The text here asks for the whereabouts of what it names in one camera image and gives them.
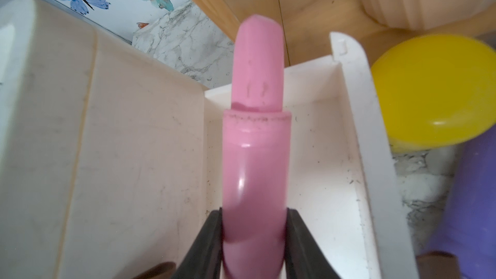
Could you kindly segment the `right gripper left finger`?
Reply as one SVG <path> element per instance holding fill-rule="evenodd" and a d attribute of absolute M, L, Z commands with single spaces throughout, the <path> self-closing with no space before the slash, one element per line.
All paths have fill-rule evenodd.
<path fill-rule="evenodd" d="M 222 209 L 209 213 L 172 279 L 219 279 L 223 260 Z"/>

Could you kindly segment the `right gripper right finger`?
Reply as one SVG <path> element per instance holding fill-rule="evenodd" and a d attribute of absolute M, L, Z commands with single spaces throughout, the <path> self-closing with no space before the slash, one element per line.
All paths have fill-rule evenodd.
<path fill-rule="evenodd" d="M 291 279 L 340 279 L 296 209 L 288 208 L 285 273 Z"/>

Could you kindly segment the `pink microphone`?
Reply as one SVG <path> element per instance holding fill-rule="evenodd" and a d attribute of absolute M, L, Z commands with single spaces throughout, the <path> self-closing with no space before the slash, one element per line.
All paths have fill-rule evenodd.
<path fill-rule="evenodd" d="M 292 115 L 283 110 L 284 32 L 276 21 L 252 15 L 241 24 L 232 74 L 222 124 L 224 269 L 227 278 L 277 278 Z"/>

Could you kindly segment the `white drawer cabinet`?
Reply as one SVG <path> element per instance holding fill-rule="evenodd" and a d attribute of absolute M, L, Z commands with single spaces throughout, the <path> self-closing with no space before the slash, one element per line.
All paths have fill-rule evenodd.
<path fill-rule="evenodd" d="M 1 9 L 1 277 L 133 278 L 205 216 L 204 89 L 41 0 Z"/>

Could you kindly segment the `purple microphone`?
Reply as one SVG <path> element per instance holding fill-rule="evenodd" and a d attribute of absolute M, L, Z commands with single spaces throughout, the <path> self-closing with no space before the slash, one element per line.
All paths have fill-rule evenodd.
<path fill-rule="evenodd" d="M 495 278 L 495 128 L 465 143 L 425 250 L 458 258 L 463 278 Z"/>

